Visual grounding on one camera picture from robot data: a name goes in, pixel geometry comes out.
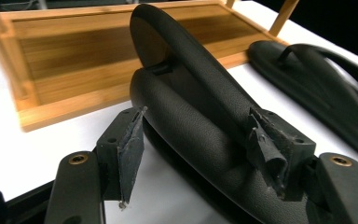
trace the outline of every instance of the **flip-flop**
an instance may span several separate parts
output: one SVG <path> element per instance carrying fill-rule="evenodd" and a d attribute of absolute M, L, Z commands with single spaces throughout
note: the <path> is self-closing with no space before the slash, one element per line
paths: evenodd
<path fill-rule="evenodd" d="M 358 151 L 358 90 L 327 61 L 358 82 L 358 65 L 319 47 L 286 47 L 273 41 L 254 42 L 252 67 Z"/>

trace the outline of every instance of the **brass screw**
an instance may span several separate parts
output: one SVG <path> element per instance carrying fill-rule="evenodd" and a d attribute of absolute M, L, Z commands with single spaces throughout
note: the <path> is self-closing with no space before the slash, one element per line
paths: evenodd
<path fill-rule="evenodd" d="M 340 166 L 352 166 L 352 162 L 350 160 L 339 156 L 331 157 L 330 161 Z"/>
<path fill-rule="evenodd" d="M 86 154 L 78 154 L 73 156 L 71 159 L 69 159 L 69 164 L 71 165 L 78 165 L 81 164 L 89 159 L 89 156 Z"/>

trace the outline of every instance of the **black slipper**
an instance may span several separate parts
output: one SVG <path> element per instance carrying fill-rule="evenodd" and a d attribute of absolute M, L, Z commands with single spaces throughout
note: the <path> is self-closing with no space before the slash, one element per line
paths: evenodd
<path fill-rule="evenodd" d="M 358 151 L 358 91 L 326 59 L 358 82 L 358 66 L 327 49 L 254 42 L 252 67 Z"/>

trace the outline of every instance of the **wooden rack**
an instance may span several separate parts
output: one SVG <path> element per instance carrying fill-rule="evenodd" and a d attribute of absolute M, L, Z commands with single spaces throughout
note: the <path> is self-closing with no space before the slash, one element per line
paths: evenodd
<path fill-rule="evenodd" d="M 275 40 L 298 0 L 286 0 L 269 31 L 220 1 L 152 4 L 179 21 L 230 68 L 256 40 Z M 141 67 L 131 42 L 136 5 L 0 13 L 0 63 L 21 126 L 31 131 L 130 99 Z"/>

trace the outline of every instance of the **white surface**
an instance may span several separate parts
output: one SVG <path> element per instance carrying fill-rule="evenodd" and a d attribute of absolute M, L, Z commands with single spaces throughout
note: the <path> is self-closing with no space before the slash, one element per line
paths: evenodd
<path fill-rule="evenodd" d="M 254 2 L 236 2 L 234 8 L 267 29 L 276 13 Z M 279 37 L 289 43 L 311 43 L 333 49 L 358 63 L 358 57 L 287 22 Z M 317 120 L 270 86 L 248 65 L 229 72 L 260 105 L 288 120 L 317 142 L 317 154 L 338 152 L 358 155 Z M 6 200 L 39 187 L 55 177 L 60 160 L 75 151 L 92 150 L 99 136 L 130 102 L 24 133 L 0 70 L 0 190 Z M 117 202 L 106 207 L 108 223 L 228 223 L 145 141 L 145 154 L 130 206 L 121 212 Z"/>

